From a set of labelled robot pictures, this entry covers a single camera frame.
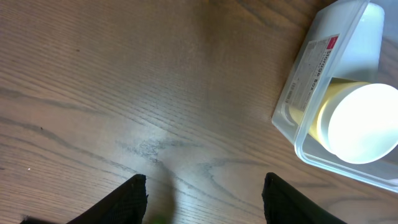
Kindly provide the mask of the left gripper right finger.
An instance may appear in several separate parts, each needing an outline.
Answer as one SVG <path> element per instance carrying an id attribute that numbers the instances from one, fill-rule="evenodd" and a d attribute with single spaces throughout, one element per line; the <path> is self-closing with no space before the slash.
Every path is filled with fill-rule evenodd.
<path id="1" fill-rule="evenodd" d="M 267 224 L 343 223 L 273 172 L 266 174 L 262 199 Z"/>

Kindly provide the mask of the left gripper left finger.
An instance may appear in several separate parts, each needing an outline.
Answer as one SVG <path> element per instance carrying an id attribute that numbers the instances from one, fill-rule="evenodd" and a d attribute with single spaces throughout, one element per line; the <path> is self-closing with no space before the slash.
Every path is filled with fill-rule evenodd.
<path id="1" fill-rule="evenodd" d="M 142 223 L 146 207 L 146 176 L 136 174 L 70 223 Z"/>

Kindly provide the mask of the yellow paper cup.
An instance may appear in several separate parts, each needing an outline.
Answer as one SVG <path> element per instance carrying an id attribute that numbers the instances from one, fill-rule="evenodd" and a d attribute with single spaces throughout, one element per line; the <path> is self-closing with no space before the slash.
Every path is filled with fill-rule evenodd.
<path id="1" fill-rule="evenodd" d="M 315 114 L 313 123 L 308 130 L 309 135 L 319 142 L 327 151 L 331 152 L 328 140 L 328 127 L 334 110 L 351 92 L 368 84 L 368 82 L 350 82 L 349 80 L 342 79 L 335 79 L 329 84 L 317 113 Z"/>

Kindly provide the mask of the clear plastic container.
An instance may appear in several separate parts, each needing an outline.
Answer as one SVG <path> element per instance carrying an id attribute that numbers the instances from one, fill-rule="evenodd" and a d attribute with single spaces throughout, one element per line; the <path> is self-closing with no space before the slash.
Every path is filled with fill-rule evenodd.
<path id="1" fill-rule="evenodd" d="M 308 133 L 329 84 L 340 79 L 333 76 L 335 68 L 370 2 L 381 6 L 385 13 L 377 80 L 372 83 L 397 89 L 397 1 L 339 0 L 317 12 L 282 90 L 272 123 L 307 164 L 396 192 L 397 146 L 374 162 L 351 164 L 328 152 Z"/>

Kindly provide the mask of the grey paper cup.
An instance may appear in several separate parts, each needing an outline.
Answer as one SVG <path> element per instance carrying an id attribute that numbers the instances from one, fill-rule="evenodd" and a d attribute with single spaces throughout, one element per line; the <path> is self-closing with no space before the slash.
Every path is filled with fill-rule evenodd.
<path id="1" fill-rule="evenodd" d="M 367 5 L 335 68 L 335 78 L 370 83 L 377 80 L 384 16 L 381 6 Z"/>

